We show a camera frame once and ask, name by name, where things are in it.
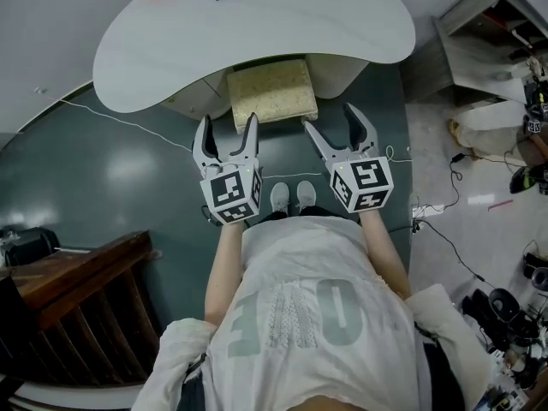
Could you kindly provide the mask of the grey shelf cabinet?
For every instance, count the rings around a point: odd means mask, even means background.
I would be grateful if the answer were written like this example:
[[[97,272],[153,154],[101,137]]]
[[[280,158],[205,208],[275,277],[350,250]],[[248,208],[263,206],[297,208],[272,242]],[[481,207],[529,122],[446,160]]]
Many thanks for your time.
[[[548,51],[548,21],[527,0],[460,0],[434,21],[453,85],[524,104],[526,60]]]

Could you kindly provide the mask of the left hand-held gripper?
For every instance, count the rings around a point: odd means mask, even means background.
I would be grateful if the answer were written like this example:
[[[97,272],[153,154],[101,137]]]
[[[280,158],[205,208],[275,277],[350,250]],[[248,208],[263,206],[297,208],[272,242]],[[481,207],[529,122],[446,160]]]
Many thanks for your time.
[[[232,163],[221,163],[213,136],[212,120],[205,115],[197,128],[192,154],[203,180],[207,207],[221,224],[229,225],[259,215],[263,181],[259,174],[259,119],[247,119],[240,148],[229,154]]]

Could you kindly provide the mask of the person's right forearm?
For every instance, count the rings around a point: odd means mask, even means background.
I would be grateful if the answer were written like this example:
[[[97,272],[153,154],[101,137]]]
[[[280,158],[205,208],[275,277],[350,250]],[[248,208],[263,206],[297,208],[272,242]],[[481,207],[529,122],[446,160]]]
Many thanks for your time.
[[[412,294],[408,275],[380,213],[363,211],[359,217],[373,269],[405,301]]]

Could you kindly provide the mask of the black bag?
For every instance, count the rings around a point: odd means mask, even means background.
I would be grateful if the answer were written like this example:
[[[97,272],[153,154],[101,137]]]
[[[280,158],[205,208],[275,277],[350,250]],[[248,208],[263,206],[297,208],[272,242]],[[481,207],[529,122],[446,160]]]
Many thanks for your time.
[[[9,230],[0,237],[0,254],[7,267],[30,265],[52,255],[58,247],[57,235],[42,227]]]

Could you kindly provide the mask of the person's left grey shoe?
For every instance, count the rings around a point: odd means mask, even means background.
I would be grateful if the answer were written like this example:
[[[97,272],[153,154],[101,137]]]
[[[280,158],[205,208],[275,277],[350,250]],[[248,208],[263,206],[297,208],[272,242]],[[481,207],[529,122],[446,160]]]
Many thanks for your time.
[[[270,195],[271,208],[273,212],[289,215],[290,191],[285,182],[278,182],[274,185]]]

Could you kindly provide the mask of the person's grey shoe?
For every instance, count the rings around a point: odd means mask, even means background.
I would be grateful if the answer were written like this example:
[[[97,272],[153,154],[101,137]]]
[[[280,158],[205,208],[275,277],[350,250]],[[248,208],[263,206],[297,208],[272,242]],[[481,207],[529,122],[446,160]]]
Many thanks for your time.
[[[290,191],[285,182],[278,182],[274,185],[270,195],[271,208],[273,212],[289,215]]]
[[[316,205],[317,194],[310,181],[299,182],[296,189],[296,196],[300,213],[303,213],[305,209]]]

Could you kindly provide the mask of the brown wooden staircase railing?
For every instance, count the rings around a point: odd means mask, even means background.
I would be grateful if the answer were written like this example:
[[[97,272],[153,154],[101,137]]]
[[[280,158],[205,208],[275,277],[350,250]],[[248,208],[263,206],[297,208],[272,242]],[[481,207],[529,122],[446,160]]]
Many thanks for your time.
[[[141,231],[0,270],[0,374],[76,387],[145,381],[159,328],[140,272],[153,256]]]

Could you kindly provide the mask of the person's black trousers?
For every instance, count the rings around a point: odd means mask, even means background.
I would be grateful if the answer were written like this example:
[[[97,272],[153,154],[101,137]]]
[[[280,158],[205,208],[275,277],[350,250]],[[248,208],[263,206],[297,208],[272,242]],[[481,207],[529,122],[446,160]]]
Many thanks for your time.
[[[289,209],[288,207],[285,207],[282,210],[273,211],[270,215],[258,221],[257,224],[270,222],[270,221],[277,221],[277,220],[285,219],[288,217],[290,217]],[[339,217],[342,219],[348,219],[348,217],[339,215],[332,211],[328,211],[325,208],[317,205],[311,205],[311,206],[305,207],[303,210],[299,212],[298,217]]]

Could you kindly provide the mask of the person's white shirt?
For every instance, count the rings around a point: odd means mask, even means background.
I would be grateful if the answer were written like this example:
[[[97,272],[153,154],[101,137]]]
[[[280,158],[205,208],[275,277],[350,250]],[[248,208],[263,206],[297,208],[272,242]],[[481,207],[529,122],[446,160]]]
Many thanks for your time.
[[[405,301],[360,223],[288,217],[242,234],[219,326],[171,323],[131,411],[473,411],[491,363],[445,288]]]

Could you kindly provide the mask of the pile of black devices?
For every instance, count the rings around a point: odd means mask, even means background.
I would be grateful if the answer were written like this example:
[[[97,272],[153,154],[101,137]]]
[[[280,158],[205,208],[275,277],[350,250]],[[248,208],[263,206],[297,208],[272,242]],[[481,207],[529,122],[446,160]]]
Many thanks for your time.
[[[493,359],[493,380],[474,411],[519,411],[548,369],[548,256],[525,248],[521,271],[542,299],[521,307],[507,290],[476,289],[464,297],[463,315],[478,326],[480,343]]]

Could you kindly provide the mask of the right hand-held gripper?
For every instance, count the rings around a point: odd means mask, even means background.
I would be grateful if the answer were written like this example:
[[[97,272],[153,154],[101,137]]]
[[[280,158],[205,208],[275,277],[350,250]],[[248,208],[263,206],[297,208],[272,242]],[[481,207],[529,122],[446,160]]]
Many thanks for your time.
[[[309,121],[304,121],[306,134],[319,156],[327,164],[329,186],[348,213],[377,210],[386,204],[394,182],[387,157],[369,157],[377,149],[378,133],[366,115],[351,103],[343,105],[348,123],[347,147],[334,147]]]

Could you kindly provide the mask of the beige upholstered stool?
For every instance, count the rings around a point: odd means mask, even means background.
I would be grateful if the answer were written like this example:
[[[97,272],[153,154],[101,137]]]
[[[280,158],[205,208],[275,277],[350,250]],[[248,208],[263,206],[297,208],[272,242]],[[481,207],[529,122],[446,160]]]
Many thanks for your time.
[[[318,118],[318,106],[306,62],[293,59],[235,71],[227,76],[235,129],[242,134],[247,119],[279,122],[303,116]]]

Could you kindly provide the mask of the person's left forearm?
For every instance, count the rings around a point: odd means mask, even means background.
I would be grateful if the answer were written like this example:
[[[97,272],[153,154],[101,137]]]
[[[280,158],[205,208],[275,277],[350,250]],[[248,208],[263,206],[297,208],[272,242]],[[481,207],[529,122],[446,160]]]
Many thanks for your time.
[[[224,225],[205,292],[205,321],[219,326],[238,290],[242,277],[243,222]]]

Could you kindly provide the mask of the white curved table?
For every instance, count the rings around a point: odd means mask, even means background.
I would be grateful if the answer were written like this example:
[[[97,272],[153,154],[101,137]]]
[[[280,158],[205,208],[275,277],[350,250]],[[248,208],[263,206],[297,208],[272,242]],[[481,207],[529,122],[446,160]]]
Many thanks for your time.
[[[264,57],[313,53],[393,64],[415,44],[401,0],[133,0],[101,39],[92,80],[105,107],[134,113]]]

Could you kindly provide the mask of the person's right grey shoe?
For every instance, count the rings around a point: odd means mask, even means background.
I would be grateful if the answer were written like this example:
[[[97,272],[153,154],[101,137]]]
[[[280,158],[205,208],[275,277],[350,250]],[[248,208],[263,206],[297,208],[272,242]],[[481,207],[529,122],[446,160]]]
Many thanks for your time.
[[[296,189],[296,196],[300,213],[303,213],[305,209],[316,205],[317,194],[310,181],[299,182]]]

